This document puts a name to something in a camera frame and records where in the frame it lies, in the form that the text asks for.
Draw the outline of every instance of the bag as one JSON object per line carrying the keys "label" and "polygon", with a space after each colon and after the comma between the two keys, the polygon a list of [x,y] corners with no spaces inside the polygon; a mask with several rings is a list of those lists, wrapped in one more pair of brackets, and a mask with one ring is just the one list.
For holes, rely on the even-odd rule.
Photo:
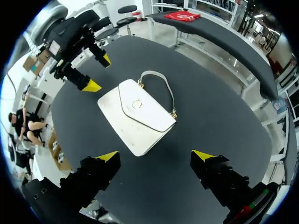
{"label": "bag", "polygon": [[[168,113],[144,89],[146,75],[162,78],[172,97],[172,112]],[[146,154],[176,123],[176,110],[171,88],[164,75],[145,71],[138,83],[128,79],[98,100],[104,116],[135,156]]]}
{"label": "bag", "polygon": [[165,18],[172,20],[179,20],[184,22],[192,22],[200,17],[200,14],[193,14],[187,11],[178,11],[175,13],[170,13],[164,16]]}

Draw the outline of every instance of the gold buckle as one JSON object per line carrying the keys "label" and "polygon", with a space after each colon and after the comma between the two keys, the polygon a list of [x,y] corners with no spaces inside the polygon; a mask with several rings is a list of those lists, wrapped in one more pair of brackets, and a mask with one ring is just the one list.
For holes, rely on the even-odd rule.
{"label": "gold buckle", "polygon": [[170,115],[171,115],[174,119],[176,119],[176,118],[178,117],[178,115],[176,114],[176,110],[175,110],[175,109],[173,109],[173,110],[170,112]]}
{"label": "gold buckle", "polygon": [[139,85],[141,88],[143,88],[143,87],[144,87],[144,84],[141,82],[141,80],[140,80],[140,79],[138,80],[138,85]]}

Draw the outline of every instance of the black table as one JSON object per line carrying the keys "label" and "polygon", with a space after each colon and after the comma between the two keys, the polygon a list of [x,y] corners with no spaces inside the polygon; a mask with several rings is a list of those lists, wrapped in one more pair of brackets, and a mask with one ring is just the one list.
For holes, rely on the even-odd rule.
{"label": "black table", "polygon": [[278,100],[278,91],[270,65],[242,38],[209,19],[201,17],[193,22],[182,22],[165,18],[164,16],[169,13],[171,12],[151,14],[147,17],[153,18],[155,22],[174,26],[183,33],[202,36],[218,45],[257,77],[261,82],[262,97]]}
{"label": "black table", "polygon": [[[124,36],[105,47],[112,65],[94,58],[79,70],[102,86],[80,92],[67,82],[52,104],[52,117],[65,157],[74,168],[87,156],[120,151],[121,168],[96,198],[126,224],[222,223],[228,209],[204,190],[190,167],[191,150],[224,155],[234,170],[262,180],[271,141],[251,109],[215,74],[158,43]],[[163,73],[172,88],[177,123],[146,155],[135,157],[114,132],[97,100],[146,70]],[[162,79],[144,78],[146,90],[165,109],[171,96]]]}

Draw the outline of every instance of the handbag strap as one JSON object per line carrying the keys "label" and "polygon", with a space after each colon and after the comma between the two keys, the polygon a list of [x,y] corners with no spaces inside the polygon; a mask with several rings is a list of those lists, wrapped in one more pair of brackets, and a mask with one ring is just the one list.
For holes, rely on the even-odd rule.
{"label": "handbag strap", "polygon": [[173,118],[177,118],[177,114],[176,114],[176,108],[174,106],[174,96],[173,96],[173,93],[172,93],[172,90],[168,84],[168,81],[167,81],[167,78],[161,74],[160,72],[157,72],[157,71],[145,71],[141,74],[140,76],[140,79],[138,80],[138,85],[143,88],[144,87],[144,84],[142,83],[142,79],[143,77],[145,77],[146,75],[154,75],[154,76],[158,76],[160,77],[161,79],[163,79],[167,85],[167,88],[171,94],[171,97],[172,97],[172,111],[170,112],[170,115],[173,117]]}

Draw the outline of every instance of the ceiling light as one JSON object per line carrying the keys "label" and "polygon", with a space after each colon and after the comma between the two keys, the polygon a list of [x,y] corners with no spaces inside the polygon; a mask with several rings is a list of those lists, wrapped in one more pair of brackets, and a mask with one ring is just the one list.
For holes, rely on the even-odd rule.
{"label": "ceiling light", "polygon": [[261,18],[261,17],[263,17],[263,14],[256,15],[254,18]]}

